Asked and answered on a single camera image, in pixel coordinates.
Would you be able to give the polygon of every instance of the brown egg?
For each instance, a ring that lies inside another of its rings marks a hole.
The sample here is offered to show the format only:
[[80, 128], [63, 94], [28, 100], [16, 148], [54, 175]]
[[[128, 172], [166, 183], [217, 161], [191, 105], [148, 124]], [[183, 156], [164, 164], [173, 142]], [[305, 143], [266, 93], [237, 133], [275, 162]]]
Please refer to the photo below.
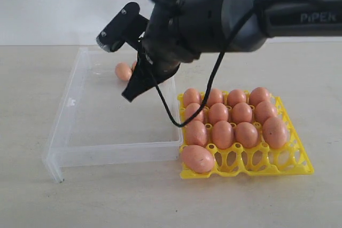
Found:
[[246, 94], [241, 89], [234, 89], [230, 91], [227, 96], [227, 105], [231, 106], [232, 108], [238, 103], [245, 102], [247, 102]]
[[181, 159], [196, 173], [210, 172], [215, 166], [215, 159], [211, 152], [198, 145], [186, 146], [181, 153]]
[[276, 117], [278, 115], [278, 110], [276, 106], [269, 101], [262, 101], [259, 103], [254, 110], [255, 121], [260, 124], [264, 124], [264, 122], [270, 117]]
[[238, 103], [231, 110], [231, 119], [235, 124], [252, 122], [253, 111], [247, 103]]
[[223, 103], [214, 104], [208, 111], [208, 119], [211, 125], [224, 120], [228, 121], [228, 108]]
[[262, 136], [273, 149], [279, 149], [287, 142], [287, 127], [278, 117], [270, 117], [262, 126]]
[[130, 77], [132, 76], [132, 70], [128, 64], [120, 62], [115, 67], [115, 74], [122, 81], [129, 81]]
[[271, 101], [271, 95], [266, 88], [255, 88], [250, 93], [250, 105], [256, 107], [262, 101]]
[[245, 148], [253, 148], [259, 143], [258, 131], [254, 125], [242, 122], [235, 127], [235, 139]]
[[208, 131], [202, 122], [194, 120], [185, 127], [185, 141], [188, 145], [195, 144], [205, 147], [208, 140]]
[[219, 149], [227, 149], [234, 142], [234, 131], [231, 124], [221, 120], [212, 128], [212, 141]]
[[187, 89], [183, 94], [183, 105], [186, 108], [189, 104], [196, 103], [201, 104], [201, 94], [195, 88]]
[[[200, 105], [197, 104], [197, 103], [192, 103], [192, 104], [189, 104], [185, 111], [184, 111], [184, 116], [185, 116], [185, 119], [187, 120], [189, 117], [191, 117], [198, 109], [199, 109]], [[198, 120], [202, 123], [205, 122], [205, 117], [204, 117], [204, 112], [201, 111], [194, 119], [194, 120]]]
[[137, 61], [134, 61], [134, 63], [132, 64], [132, 67], [131, 67], [132, 72], [134, 71], [136, 65], [137, 65]]
[[208, 98], [208, 101], [207, 101], [207, 106], [210, 108], [210, 107], [212, 107], [216, 103], [224, 104], [224, 97], [223, 97], [223, 94], [222, 94], [221, 90], [219, 90], [217, 88], [213, 88], [210, 91], [209, 98]]

